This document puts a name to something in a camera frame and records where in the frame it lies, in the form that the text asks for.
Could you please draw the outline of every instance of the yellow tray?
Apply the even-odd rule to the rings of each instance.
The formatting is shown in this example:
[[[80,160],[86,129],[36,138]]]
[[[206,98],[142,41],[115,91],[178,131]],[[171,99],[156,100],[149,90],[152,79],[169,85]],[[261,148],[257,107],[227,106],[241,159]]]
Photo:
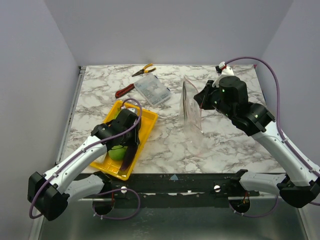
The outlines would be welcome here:
[[[105,120],[103,121],[104,123],[107,123],[115,118],[115,116],[117,115],[117,113],[120,110],[122,103],[123,103],[122,101],[115,102],[115,104],[113,105],[108,116],[106,116]],[[130,103],[125,103],[124,106],[126,108],[138,109],[138,115],[140,114],[140,109],[138,106],[132,105]],[[124,181],[128,180],[132,170],[134,169],[134,166],[136,165],[136,162],[139,158],[139,155],[145,146],[145,143],[150,135],[150,132],[156,124],[157,118],[158,118],[158,114],[156,114],[152,111],[146,110],[146,109],[142,109],[141,128],[139,130],[140,144],[138,146],[138,150],[136,151],[136,154],[135,154],[135,157],[132,161],[132,164],[130,165],[130,167],[127,170],[120,171],[122,161],[113,161],[109,157],[109,154],[107,154],[105,156],[103,163],[92,162],[90,164],[90,166],[92,166],[96,169],[99,169],[100,171],[102,171],[104,173],[110,174],[118,179],[121,179]]]

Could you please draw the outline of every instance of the white marble surface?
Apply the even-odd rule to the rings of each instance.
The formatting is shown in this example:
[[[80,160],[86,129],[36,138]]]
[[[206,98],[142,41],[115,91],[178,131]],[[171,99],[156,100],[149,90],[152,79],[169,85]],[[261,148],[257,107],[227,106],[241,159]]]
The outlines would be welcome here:
[[[142,76],[131,77],[141,69],[140,65],[88,66],[76,105],[74,118],[64,159],[71,154],[90,134],[95,125],[100,124],[116,101],[119,89],[134,83]],[[186,76],[197,87],[203,89],[207,80],[218,75],[214,66],[157,65],[154,75],[170,88],[171,99],[159,107],[151,107],[146,100],[132,90],[121,97],[135,98],[143,108],[158,114],[157,123],[134,167],[135,173],[234,173],[239,169],[254,172],[283,172],[273,157],[251,137],[233,126],[228,118],[214,111],[202,111],[202,130],[206,148],[195,151],[190,147],[179,123],[179,108],[182,84]],[[249,100],[265,104],[252,65],[233,66],[236,76],[245,81]],[[96,171],[88,167],[85,172]]]

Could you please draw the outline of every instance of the gray wall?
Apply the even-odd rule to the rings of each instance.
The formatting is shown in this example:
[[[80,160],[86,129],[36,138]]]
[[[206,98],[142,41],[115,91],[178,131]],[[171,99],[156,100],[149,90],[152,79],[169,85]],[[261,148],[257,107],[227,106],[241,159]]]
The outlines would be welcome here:
[[[199,65],[260,57],[292,0],[45,2],[79,65]]]
[[[280,85],[281,123],[285,133],[320,165],[320,1],[295,0],[262,58],[272,65]],[[274,80],[265,67],[257,75],[266,103],[276,109]],[[320,207],[309,205],[314,230],[320,230]]]
[[[0,7],[0,239],[28,239],[28,178],[53,166],[79,69],[42,0]]]

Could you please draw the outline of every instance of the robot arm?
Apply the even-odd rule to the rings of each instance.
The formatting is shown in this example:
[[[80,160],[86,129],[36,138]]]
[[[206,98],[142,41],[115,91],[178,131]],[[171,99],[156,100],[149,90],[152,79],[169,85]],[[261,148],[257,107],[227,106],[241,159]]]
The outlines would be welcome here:
[[[75,181],[75,178],[114,146],[128,146],[128,149],[136,150],[140,126],[138,115],[127,108],[122,109],[114,121],[97,125],[84,143],[64,161],[43,175],[35,172],[30,176],[28,200],[31,207],[35,206],[51,221],[62,214],[68,203],[98,194],[103,188],[111,189],[109,178],[101,172],[78,181]],[[124,156],[122,170],[125,170],[135,157],[135,152],[127,153],[131,154]],[[29,214],[31,218],[35,218],[32,211]]]
[[[261,104],[249,102],[247,85],[236,77],[231,67],[222,62],[217,70],[220,76],[209,80],[205,88],[194,96],[201,109],[217,110],[227,116],[233,125],[251,136],[275,158],[286,174],[261,174],[240,171],[239,183],[247,191],[261,191],[280,195],[290,205],[301,208],[320,193],[320,168],[309,160],[289,139],[283,140],[275,117]],[[304,165],[286,145],[312,167]]]

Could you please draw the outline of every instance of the screw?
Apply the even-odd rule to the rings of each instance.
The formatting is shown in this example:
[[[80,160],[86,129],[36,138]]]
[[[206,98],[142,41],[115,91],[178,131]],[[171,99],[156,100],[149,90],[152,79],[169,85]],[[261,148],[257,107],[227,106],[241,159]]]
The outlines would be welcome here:
[[[215,185],[213,189],[216,193],[219,193],[221,191],[221,187],[219,185]]]

